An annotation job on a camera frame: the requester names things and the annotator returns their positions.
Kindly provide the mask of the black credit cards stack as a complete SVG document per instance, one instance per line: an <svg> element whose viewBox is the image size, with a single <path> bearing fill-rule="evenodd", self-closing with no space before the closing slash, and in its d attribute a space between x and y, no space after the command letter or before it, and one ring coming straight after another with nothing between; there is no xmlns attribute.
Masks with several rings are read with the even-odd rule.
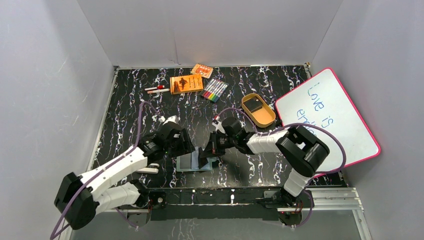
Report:
<svg viewBox="0 0 424 240"><path fill-rule="evenodd" d="M244 105L251 113L254 113L255 111L263 107L262 101L257 96L254 96L249 100L245 101Z"/></svg>

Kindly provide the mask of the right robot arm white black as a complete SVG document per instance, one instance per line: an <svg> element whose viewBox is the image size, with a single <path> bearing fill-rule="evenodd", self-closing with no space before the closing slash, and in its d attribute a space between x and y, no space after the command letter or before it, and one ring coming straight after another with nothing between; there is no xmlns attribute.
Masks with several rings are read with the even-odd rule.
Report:
<svg viewBox="0 0 424 240"><path fill-rule="evenodd" d="M295 207L301 201L301 192L330 154L328 146L302 125L274 133L246 131L234 117L214 120L213 125L215 131L210 133L206 147L199 151L199 158L220 157L230 148L246 155L281 153L292 167L281 194L282 202L288 207Z"/></svg>

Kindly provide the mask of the black VIP credit card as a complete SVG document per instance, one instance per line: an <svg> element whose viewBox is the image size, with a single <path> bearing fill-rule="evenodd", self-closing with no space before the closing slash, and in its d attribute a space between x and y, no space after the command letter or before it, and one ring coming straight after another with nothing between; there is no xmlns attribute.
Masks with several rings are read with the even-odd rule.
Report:
<svg viewBox="0 0 424 240"><path fill-rule="evenodd" d="M192 168L192 159L190 156L181 156L179 158L179 168L186 170Z"/></svg>

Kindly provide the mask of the green card holder wallet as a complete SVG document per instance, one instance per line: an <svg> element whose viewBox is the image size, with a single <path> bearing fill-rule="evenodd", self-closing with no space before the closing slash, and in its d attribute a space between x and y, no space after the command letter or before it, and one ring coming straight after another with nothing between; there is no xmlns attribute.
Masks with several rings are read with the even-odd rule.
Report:
<svg viewBox="0 0 424 240"><path fill-rule="evenodd" d="M202 169L198 168L198 148L195 148L195 151L182 155L182 156L187 156L187 157L191 157L191 169L180 169L179 167L179 161L180 161L180 157L178 156L176 158L176 171L177 172L202 172L202 171L211 171L213 169L213 165L211 165L210 163L207 164L206 166L204 166Z"/></svg>

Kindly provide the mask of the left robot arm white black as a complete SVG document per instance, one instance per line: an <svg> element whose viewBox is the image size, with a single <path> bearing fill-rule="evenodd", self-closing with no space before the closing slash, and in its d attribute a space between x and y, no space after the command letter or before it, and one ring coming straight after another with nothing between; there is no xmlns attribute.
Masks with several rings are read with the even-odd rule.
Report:
<svg viewBox="0 0 424 240"><path fill-rule="evenodd" d="M119 186L115 184L137 171L157 174L157 161L194 150L188 131L173 121L166 121L157 130L138 136L134 145L109 162L80 175L67 174L54 205L74 230L85 227L106 210L125 205L145 208L153 200L143 183L132 180Z"/></svg>

